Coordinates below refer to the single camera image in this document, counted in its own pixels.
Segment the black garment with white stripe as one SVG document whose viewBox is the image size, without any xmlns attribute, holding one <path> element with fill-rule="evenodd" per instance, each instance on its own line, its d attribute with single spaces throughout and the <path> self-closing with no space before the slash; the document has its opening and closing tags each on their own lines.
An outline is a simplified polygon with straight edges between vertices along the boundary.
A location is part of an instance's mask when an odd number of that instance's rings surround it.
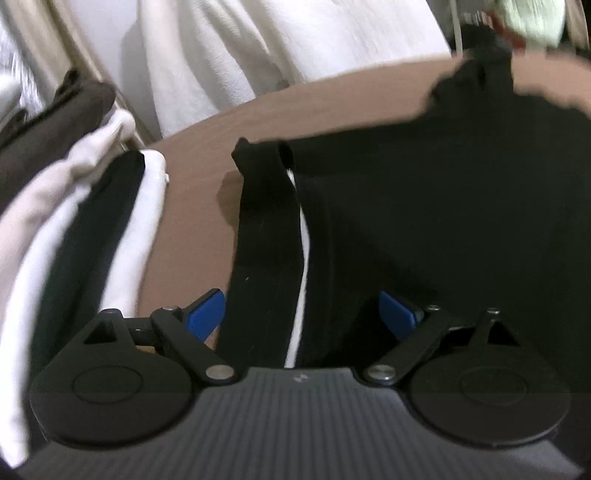
<svg viewBox="0 0 591 480">
<path fill-rule="evenodd" d="M 252 143 L 216 349 L 235 367 L 366 367 L 388 293 L 470 319 L 499 308 L 590 388 L 590 120 L 466 62 L 405 122 Z"/>
</svg>

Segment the red and black clothes pile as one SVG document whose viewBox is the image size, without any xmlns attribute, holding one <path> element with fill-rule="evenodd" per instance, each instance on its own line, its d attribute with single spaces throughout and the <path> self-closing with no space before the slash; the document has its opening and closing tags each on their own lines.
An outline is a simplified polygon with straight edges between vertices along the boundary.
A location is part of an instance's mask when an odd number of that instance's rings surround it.
<svg viewBox="0 0 591 480">
<path fill-rule="evenodd" d="M 463 13 L 461 19 L 464 49 L 499 47 L 509 51 L 523 51 L 526 41 L 507 29 L 498 16 L 491 12 Z"/>
</svg>

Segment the white and black folded garment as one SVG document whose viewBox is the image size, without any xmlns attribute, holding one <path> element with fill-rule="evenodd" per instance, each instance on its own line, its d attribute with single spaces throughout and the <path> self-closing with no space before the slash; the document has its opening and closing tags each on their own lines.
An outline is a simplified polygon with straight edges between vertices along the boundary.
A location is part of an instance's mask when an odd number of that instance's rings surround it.
<svg viewBox="0 0 591 480">
<path fill-rule="evenodd" d="M 1 217 L 1 456 L 22 464 L 43 437 L 32 378 L 100 310 L 136 312 L 168 183 L 155 150 L 116 148 L 123 109 L 38 173 Z"/>
</svg>

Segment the grey folded garment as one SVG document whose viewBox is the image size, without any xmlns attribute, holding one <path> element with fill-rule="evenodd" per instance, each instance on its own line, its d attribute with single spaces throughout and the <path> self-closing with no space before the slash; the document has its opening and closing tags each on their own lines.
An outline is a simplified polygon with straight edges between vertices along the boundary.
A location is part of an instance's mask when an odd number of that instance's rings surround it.
<svg viewBox="0 0 591 480">
<path fill-rule="evenodd" d="M 115 98 L 112 84 L 68 71 L 50 105 L 1 142 L 1 209 L 37 173 L 64 158 L 78 140 L 97 129 Z"/>
</svg>

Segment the white bed sheet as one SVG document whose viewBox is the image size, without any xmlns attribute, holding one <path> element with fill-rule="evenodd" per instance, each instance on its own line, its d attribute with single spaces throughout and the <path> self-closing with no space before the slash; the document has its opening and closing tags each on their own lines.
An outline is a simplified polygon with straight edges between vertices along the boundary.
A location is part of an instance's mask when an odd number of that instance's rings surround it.
<svg viewBox="0 0 591 480">
<path fill-rule="evenodd" d="M 287 86 L 377 65 L 447 57 L 425 1 L 89 1 L 146 81 L 159 132 L 173 135 Z"/>
</svg>

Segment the silver quilted storage bag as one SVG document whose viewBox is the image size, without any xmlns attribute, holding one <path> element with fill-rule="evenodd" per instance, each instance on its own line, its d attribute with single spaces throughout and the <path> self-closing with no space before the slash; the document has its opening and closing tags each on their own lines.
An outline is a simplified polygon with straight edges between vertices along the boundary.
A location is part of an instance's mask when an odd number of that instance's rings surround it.
<svg viewBox="0 0 591 480">
<path fill-rule="evenodd" d="M 32 116 L 44 107 L 32 69 L 7 20 L 1 16 L 1 127 L 20 110 Z"/>
</svg>

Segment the pale green fluffy cloth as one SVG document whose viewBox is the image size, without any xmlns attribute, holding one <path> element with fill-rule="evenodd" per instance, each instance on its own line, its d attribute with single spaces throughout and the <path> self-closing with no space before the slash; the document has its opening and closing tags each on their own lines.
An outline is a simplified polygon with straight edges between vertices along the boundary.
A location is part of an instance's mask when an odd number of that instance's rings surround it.
<svg viewBox="0 0 591 480">
<path fill-rule="evenodd" d="M 562 38 L 563 0 L 503 0 L 496 2 L 496 9 L 505 27 L 526 41 L 556 47 Z"/>
</svg>

